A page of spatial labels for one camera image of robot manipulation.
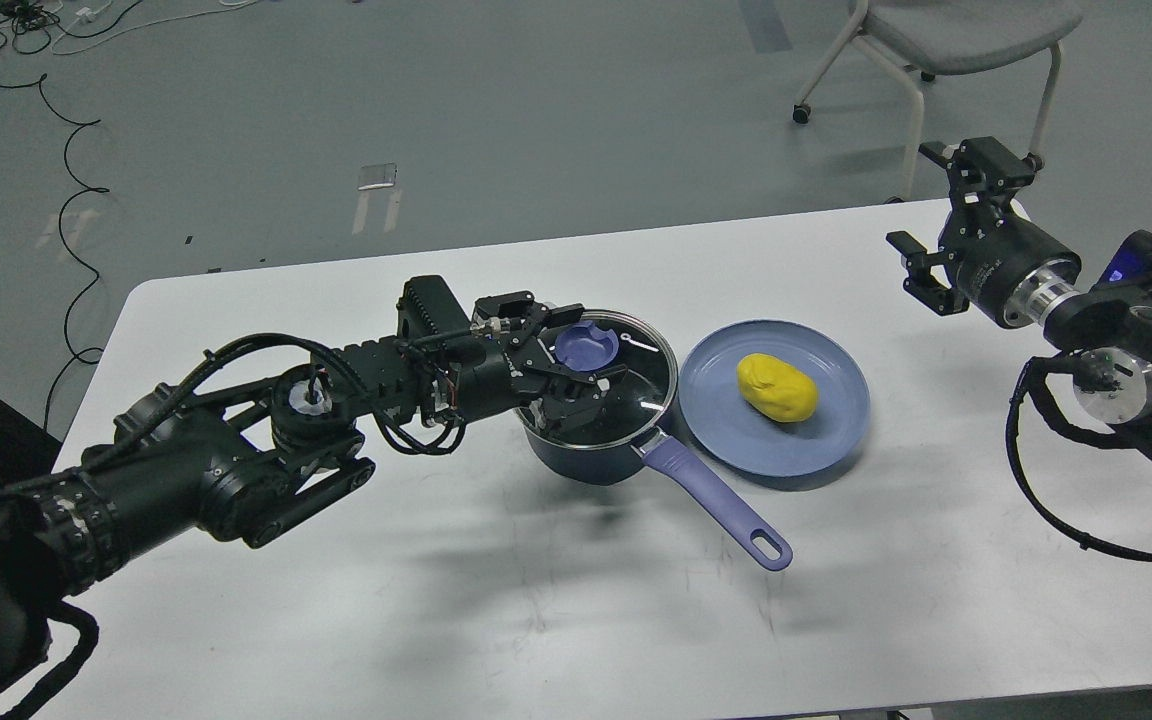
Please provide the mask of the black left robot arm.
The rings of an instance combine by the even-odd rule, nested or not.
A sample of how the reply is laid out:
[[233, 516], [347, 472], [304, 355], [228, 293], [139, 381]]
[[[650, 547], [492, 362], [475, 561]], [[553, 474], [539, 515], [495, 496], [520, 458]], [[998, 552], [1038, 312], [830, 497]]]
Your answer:
[[420, 275], [396, 310], [392, 336], [343, 348], [247, 334], [118, 416], [78, 465], [0, 479], [0, 694], [46, 661], [51, 623], [78, 634], [6, 717], [37, 714], [92, 655], [99, 624], [70, 597], [188, 529], [256, 550], [364, 486], [376, 462], [358, 419], [397, 454], [442, 456], [468, 424], [521, 407], [544, 429], [585, 427], [628, 378], [617, 357], [559, 351], [559, 334], [588, 328], [579, 304], [516, 291], [467, 314], [442, 276]]

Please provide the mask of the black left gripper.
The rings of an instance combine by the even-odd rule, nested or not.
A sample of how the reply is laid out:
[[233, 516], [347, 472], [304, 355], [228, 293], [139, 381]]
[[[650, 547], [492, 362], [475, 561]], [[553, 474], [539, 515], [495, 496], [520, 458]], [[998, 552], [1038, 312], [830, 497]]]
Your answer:
[[435, 419], [457, 416], [472, 423], [521, 407], [521, 419], [536, 433], [593, 423], [628, 367], [617, 363], [598, 372], [573, 372], [556, 364], [538, 338], [544, 329], [579, 323], [585, 311], [582, 304], [545, 304], [532, 291], [477, 300], [471, 336], [435, 346], [435, 365], [445, 373]]

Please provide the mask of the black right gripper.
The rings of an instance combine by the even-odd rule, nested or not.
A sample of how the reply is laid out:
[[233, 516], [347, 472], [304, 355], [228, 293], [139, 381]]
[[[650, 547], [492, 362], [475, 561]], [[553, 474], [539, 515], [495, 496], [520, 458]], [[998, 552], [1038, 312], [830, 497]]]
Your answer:
[[[1011, 211], [1043, 160], [1020, 159], [995, 137], [967, 138], [954, 147], [924, 142], [918, 152], [945, 170], [952, 213], [938, 245], [942, 252], [927, 252], [908, 232], [884, 237], [908, 273], [902, 288], [938, 316], [964, 313], [968, 300], [1001, 328], [1038, 323], [1043, 311], [1034, 293], [1071, 285], [1082, 270], [1069, 247]], [[933, 274], [935, 266], [946, 266], [952, 287]]]

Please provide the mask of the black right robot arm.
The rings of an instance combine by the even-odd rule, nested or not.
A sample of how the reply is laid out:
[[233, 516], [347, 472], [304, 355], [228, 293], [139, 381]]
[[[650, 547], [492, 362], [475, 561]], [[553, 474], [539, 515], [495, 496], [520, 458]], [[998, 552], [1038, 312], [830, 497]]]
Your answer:
[[957, 146], [927, 142], [952, 202], [935, 251], [908, 232], [887, 242], [905, 266], [904, 290], [935, 314], [978, 306], [1005, 329], [1034, 324], [1055, 355], [1021, 367], [1005, 425], [1011, 477], [1043, 520], [1084, 550], [1152, 562], [1152, 553], [1106, 541], [1059, 518], [1030, 487], [1020, 455], [1020, 414], [1032, 402], [1047, 427], [1071, 442], [1134, 448], [1152, 462], [1152, 233], [1134, 232], [1087, 291], [1074, 286], [1079, 256], [1020, 215], [1016, 194], [1038, 164], [993, 137]]

